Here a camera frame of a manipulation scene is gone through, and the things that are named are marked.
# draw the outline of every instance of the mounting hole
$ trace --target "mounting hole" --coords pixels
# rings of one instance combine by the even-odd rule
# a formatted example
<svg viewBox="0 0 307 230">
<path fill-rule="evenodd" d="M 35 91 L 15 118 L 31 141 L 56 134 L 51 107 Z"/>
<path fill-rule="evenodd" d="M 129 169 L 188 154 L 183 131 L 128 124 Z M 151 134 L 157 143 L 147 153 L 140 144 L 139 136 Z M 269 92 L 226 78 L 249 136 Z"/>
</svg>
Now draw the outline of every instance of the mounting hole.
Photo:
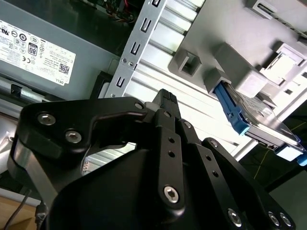
<svg viewBox="0 0 307 230">
<path fill-rule="evenodd" d="M 175 154 L 174 154 L 172 151 L 169 151 L 169 152 L 168 152 L 168 155 L 169 155 L 170 157 L 172 157 L 172 158 L 175 157 Z"/>
<path fill-rule="evenodd" d="M 219 174 L 216 171 L 213 170 L 212 173 L 215 177 L 219 177 Z"/>
<path fill-rule="evenodd" d="M 190 75 L 191 77 L 194 75 L 195 71 L 201 65 L 201 61 L 198 56 L 195 56 L 188 52 L 187 61 L 184 63 L 184 66 L 180 71 Z"/>
<path fill-rule="evenodd" d="M 171 142 L 171 143 L 175 143 L 174 139 L 172 139 L 172 138 L 168 138 L 168 140 L 169 140 L 169 142 Z"/>
</svg>

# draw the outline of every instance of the printed label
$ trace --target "printed label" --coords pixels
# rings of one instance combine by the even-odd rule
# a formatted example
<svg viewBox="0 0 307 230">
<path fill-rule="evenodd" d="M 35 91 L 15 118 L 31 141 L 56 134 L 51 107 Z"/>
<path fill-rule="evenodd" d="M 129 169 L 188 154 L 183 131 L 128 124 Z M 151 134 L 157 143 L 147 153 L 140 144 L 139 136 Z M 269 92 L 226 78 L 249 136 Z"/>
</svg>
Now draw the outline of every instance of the printed label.
<svg viewBox="0 0 307 230">
<path fill-rule="evenodd" d="M 244 99 L 244 102 L 246 105 L 253 109 L 256 112 L 260 112 L 263 116 L 265 115 L 271 115 L 273 113 L 273 110 L 270 109 L 265 103 L 263 103 L 260 99 L 257 97 L 255 98 L 248 98 L 245 95 L 241 95 Z"/>
<path fill-rule="evenodd" d="M 68 84 L 76 55 L 0 20 L 0 60 L 59 85 Z"/>
</svg>

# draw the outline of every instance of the metal panel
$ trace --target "metal panel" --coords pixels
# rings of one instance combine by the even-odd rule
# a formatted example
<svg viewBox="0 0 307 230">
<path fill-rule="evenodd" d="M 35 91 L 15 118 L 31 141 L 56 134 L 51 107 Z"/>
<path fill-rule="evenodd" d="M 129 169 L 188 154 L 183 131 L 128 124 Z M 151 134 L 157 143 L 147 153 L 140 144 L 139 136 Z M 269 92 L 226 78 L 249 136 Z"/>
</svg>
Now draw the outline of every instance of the metal panel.
<svg viewBox="0 0 307 230">
<path fill-rule="evenodd" d="M 0 95 L 0 113 L 19 118 L 23 106 L 10 102 L 8 99 L 9 98 Z"/>
<path fill-rule="evenodd" d="M 135 144 L 128 143 L 125 147 L 121 149 L 108 149 L 97 154 L 91 155 L 87 158 L 89 162 L 88 171 L 93 171 L 134 149 Z"/>
<path fill-rule="evenodd" d="M 25 7 L 29 7 L 29 2 L 30 0 L 19 1 L 19 3 Z M 41 5 L 46 6 L 45 10 L 50 14 L 53 12 L 57 13 L 57 11 L 51 10 L 47 7 L 49 6 L 49 3 L 43 4 L 42 1 Z M 49 14 L 43 15 L 47 19 L 54 20 L 59 16 L 58 14 L 56 16 Z M 71 21 L 73 21 L 76 23 L 74 26 L 72 26 L 75 30 L 78 30 L 79 28 L 77 26 L 79 22 L 77 19 L 78 17 L 74 17 L 74 15 L 70 14 L 68 14 L 67 17 L 62 16 L 62 22 L 69 24 Z M 42 39 L 46 39 L 47 41 L 76 54 L 70 83 L 65 84 L 64 86 L 53 83 L 6 62 L 0 61 L 0 71 L 2 73 L 10 76 L 11 78 L 17 79 L 26 85 L 31 85 L 33 88 L 40 89 L 65 100 L 89 98 L 91 89 L 93 88 L 96 80 L 96 76 L 98 76 L 100 71 L 108 72 L 111 61 L 114 59 L 118 60 L 118 56 L 102 49 L 101 47 L 93 45 L 92 43 L 62 30 L 51 23 L 43 21 L 42 19 L 37 18 L 4 0 L 0 0 L 0 20 L 30 32 Z"/>
<path fill-rule="evenodd" d="M 124 95 L 165 5 L 166 0 L 146 0 L 144 2 L 105 97 L 121 97 Z M 120 87 L 117 86 L 119 78 L 124 78 Z"/>
<path fill-rule="evenodd" d="M 278 16 L 285 18 L 295 28 L 304 31 L 307 29 L 306 26 L 302 28 L 300 23 L 300 20 L 306 21 L 307 8 L 298 1 L 271 0 L 269 3 L 278 9 Z M 256 67 L 263 65 L 274 53 L 272 46 L 277 41 L 282 41 L 307 55 L 307 49 L 297 43 L 295 32 L 275 19 L 265 20 L 254 14 L 245 8 L 245 1 L 207 0 L 180 45 L 180 49 L 199 56 L 203 62 L 202 66 L 193 78 L 179 71 L 176 62 L 171 62 L 169 67 L 172 73 L 205 87 L 203 79 L 206 72 L 220 67 L 215 59 L 217 56 L 213 56 L 213 53 L 223 42 L 230 44 L 248 63 Z"/>
<path fill-rule="evenodd" d="M 191 27 L 191 22 L 180 17 L 178 14 L 165 9 L 161 15 L 161 19 L 177 27 L 178 30 L 187 31 Z"/>
<path fill-rule="evenodd" d="M 161 88 L 171 91 L 178 98 L 183 118 L 189 120 L 195 126 L 199 138 L 216 138 L 232 156 L 240 160 L 257 145 L 257 142 L 248 137 L 240 137 L 232 130 L 220 103 L 216 98 L 208 95 L 205 89 L 191 83 L 189 79 L 176 76 L 168 70 L 168 65 L 173 58 L 172 53 L 169 53 L 168 50 L 176 51 L 175 46 L 172 46 L 176 42 L 172 35 L 177 33 L 178 35 L 175 37 L 179 37 L 183 34 L 182 31 L 185 31 L 184 28 L 177 31 L 171 21 L 180 16 L 187 22 L 192 22 L 197 14 L 197 7 L 201 7 L 202 3 L 202 0 L 169 0 L 167 2 L 167 9 L 165 9 L 167 13 L 165 11 L 162 13 L 160 22 L 165 27 L 169 27 L 169 30 L 165 30 L 165 34 L 157 33 L 156 35 L 155 32 L 153 33 L 152 40 L 145 48 L 125 96 L 135 96 L 145 102 L 152 100 Z M 281 16 L 290 15 L 290 11 L 287 12 L 287 9 L 283 9 L 279 13 Z M 300 22 L 294 22 L 293 19 L 291 23 L 301 27 L 298 24 Z M 158 36 L 163 37 L 165 42 L 160 39 L 160 42 L 157 43 Z M 295 82 L 300 84 L 299 87 L 302 87 L 306 82 L 305 80 L 304 77 L 296 78 Z M 284 120 L 307 99 L 307 91 L 304 88 L 299 88 L 291 95 L 287 94 L 286 97 L 289 99 L 280 104 L 274 111 L 280 120 Z"/>
</svg>

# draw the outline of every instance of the bolt head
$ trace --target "bolt head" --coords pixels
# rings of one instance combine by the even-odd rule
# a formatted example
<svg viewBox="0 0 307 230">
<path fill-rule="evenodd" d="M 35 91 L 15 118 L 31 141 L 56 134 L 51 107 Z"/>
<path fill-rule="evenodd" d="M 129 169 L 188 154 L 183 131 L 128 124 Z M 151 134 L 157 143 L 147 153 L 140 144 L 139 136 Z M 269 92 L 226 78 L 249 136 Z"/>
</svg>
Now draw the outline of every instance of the bolt head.
<svg viewBox="0 0 307 230">
<path fill-rule="evenodd" d="M 143 105 L 141 105 L 140 103 L 135 103 L 134 105 L 135 105 L 135 107 L 137 107 L 138 109 L 143 109 L 143 108 L 144 108 Z"/>
<path fill-rule="evenodd" d="M 210 143 L 213 144 L 214 147 L 216 147 L 216 148 L 218 147 L 218 144 L 216 143 L 216 141 L 211 140 Z"/>
<path fill-rule="evenodd" d="M 177 203 L 179 201 L 179 195 L 176 189 L 174 189 L 171 186 L 166 186 L 164 188 L 164 195 L 168 199 L 169 202 L 171 203 Z"/>
<path fill-rule="evenodd" d="M 56 122 L 55 117 L 51 114 L 40 114 L 38 115 L 37 120 L 42 125 L 46 125 L 46 126 L 51 126 Z"/>
<path fill-rule="evenodd" d="M 192 127 L 192 125 L 191 125 L 189 122 L 187 122 L 187 121 L 185 121 L 184 124 L 185 124 L 186 127 L 188 127 L 188 128 L 191 128 L 191 127 Z"/>
<path fill-rule="evenodd" d="M 276 216 L 274 216 L 274 214 L 272 212 L 269 212 L 269 217 L 271 219 L 271 221 L 276 225 L 276 226 L 279 226 L 279 221 L 278 219 L 276 218 Z"/>
<path fill-rule="evenodd" d="M 67 131 L 65 134 L 65 138 L 68 142 L 73 144 L 79 143 L 82 140 L 81 134 L 73 130 Z"/>
<path fill-rule="evenodd" d="M 231 220 L 231 222 L 237 226 L 238 228 L 240 228 L 242 226 L 242 221 L 239 217 L 239 215 L 234 211 L 232 210 L 231 208 L 228 209 L 228 217 L 229 219 Z"/>
<path fill-rule="evenodd" d="M 284 223 L 287 226 L 291 227 L 292 224 L 291 224 L 290 220 L 286 217 L 286 215 L 284 213 L 280 213 L 280 217 L 283 219 Z"/>
</svg>

